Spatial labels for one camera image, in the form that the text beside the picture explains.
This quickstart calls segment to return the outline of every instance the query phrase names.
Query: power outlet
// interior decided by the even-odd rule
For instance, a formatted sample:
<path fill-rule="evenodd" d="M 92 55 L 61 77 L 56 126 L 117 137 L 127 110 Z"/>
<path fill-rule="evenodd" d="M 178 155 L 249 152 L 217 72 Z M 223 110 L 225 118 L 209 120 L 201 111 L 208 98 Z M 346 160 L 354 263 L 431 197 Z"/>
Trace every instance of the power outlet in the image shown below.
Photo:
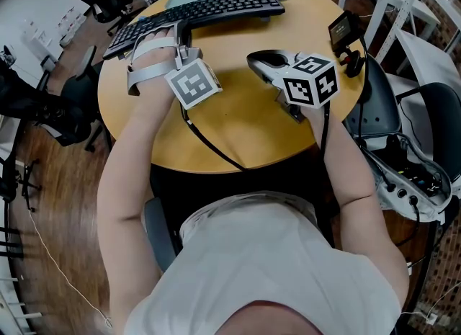
<path fill-rule="evenodd" d="M 437 315 L 435 313 L 431 313 L 429 315 L 429 318 L 426 318 L 426 323 L 428 325 L 433 326 L 435 324 L 435 321 L 437 320 Z"/>

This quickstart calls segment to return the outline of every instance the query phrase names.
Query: brown floor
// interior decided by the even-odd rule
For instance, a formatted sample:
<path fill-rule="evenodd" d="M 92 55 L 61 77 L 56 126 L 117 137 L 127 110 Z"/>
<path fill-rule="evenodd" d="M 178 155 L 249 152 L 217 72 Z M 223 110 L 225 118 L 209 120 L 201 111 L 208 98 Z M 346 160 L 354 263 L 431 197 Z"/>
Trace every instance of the brown floor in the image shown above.
<path fill-rule="evenodd" d="M 359 14 L 371 14 L 373 5 L 368 0 L 347 0 L 346 8 Z M 107 28 L 92 17 L 88 18 L 54 70 L 49 83 L 50 92 L 60 93 L 63 83 L 74 75 L 90 45 L 98 47 L 94 62 L 101 60 L 111 40 L 105 32 Z M 384 40 L 385 33 L 382 26 L 376 41 Z M 35 179 L 43 185 L 43 191 L 32 198 L 32 205 L 37 208 L 33 217 L 50 253 L 71 283 L 109 315 L 109 290 L 97 243 L 95 219 L 97 186 L 108 154 L 102 138 L 95 146 L 95 153 L 84 151 L 83 143 L 63 148 L 43 129 L 28 126 L 18 152 L 19 159 L 31 161 L 39 158 L 41 162 Z M 385 217 L 394 241 L 410 234 L 411 221 L 394 212 L 386 212 Z M 21 277 L 21 299 L 27 303 L 29 312 L 43 314 L 42 318 L 30 321 L 38 334 L 110 334 L 99 314 L 66 284 L 47 257 L 20 197 L 12 203 L 10 221 L 12 227 L 22 232 L 26 256 L 23 260 L 14 260 L 14 269 Z M 334 225 L 337 231 L 337 220 Z M 403 247 L 408 258 L 422 255 L 426 232 L 426 226 L 422 224 L 417 237 Z M 417 274 L 416 270 L 411 277 L 412 285 Z"/>

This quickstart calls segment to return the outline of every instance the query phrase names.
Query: keyboard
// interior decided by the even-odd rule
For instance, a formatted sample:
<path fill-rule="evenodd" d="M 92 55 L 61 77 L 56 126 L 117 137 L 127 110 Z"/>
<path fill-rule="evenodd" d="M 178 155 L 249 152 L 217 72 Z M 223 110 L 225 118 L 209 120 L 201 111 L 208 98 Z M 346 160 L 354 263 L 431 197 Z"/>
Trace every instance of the keyboard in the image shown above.
<path fill-rule="evenodd" d="M 284 12 L 278 0 L 199 0 L 182 4 L 119 30 L 103 59 L 122 55 L 134 47 L 140 35 L 169 22 L 185 19 L 188 27 L 194 29 L 237 17 L 269 17 Z"/>

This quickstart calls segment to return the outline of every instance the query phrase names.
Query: wooden tabletop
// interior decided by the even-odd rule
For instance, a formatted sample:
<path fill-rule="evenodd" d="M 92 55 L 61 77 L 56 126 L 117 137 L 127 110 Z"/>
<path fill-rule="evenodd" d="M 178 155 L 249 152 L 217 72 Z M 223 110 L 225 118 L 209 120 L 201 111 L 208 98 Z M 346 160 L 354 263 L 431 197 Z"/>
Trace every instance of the wooden tabletop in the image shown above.
<path fill-rule="evenodd" d="M 141 16 L 164 10 L 159 0 Z M 328 26 L 341 13 L 332 0 L 282 1 L 286 12 L 271 17 L 238 19 L 193 30 L 192 45 L 215 72 L 223 91 L 189 111 L 200 132 L 223 153 L 246 168 L 270 165 L 294 156 L 315 141 L 307 120 L 296 123 L 274 100 L 278 90 L 265 84 L 247 66 L 246 56 L 257 50 L 283 49 L 294 53 L 320 53 L 337 60 L 331 51 Z M 357 41 L 352 50 L 363 49 Z M 118 138 L 138 100 L 127 93 L 125 61 L 106 61 L 99 77 L 99 108 L 107 128 Z M 363 89 L 364 69 L 355 78 L 338 64 L 340 94 L 332 101 L 334 114 L 343 120 Z M 152 163 L 194 173 L 238 171 L 204 145 L 186 126 L 175 99 L 152 151 Z"/>

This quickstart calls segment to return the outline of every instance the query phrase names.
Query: white cube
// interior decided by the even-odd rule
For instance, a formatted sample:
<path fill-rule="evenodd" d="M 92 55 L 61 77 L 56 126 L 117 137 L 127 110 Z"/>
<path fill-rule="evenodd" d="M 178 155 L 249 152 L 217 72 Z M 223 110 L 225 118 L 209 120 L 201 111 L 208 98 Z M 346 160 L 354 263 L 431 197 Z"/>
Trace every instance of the white cube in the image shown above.
<path fill-rule="evenodd" d="M 186 110 L 223 90 L 211 67 L 201 58 L 167 73 L 165 79 Z"/>
<path fill-rule="evenodd" d="M 317 53 L 282 69 L 272 85 L 284 91 L 287 102 L 320 108 L 339 93 L 335 61 Z"/>

